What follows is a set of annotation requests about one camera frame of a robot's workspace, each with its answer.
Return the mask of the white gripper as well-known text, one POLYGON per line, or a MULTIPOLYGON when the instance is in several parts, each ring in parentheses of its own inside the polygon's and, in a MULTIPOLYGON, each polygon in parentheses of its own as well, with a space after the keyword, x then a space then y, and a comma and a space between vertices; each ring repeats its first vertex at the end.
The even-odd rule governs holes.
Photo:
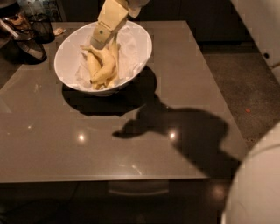
POLYGON ((105 0, 94 27, 90 44, 101 50, 125 25, 128 14, 136 18, 150 0, 105 0))

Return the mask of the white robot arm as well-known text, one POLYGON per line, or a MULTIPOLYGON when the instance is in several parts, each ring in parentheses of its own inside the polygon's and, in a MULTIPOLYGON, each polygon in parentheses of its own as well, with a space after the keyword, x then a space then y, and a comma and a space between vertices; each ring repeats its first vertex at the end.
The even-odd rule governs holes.
MULTIPOLYGON (((150 0, 105 0, 90 44, 102 49, 150 0)), ((230 0, 280 83, 280 0, 230 0)), ((220 224, 280 224, 280 122, 245 157, 220 224)))

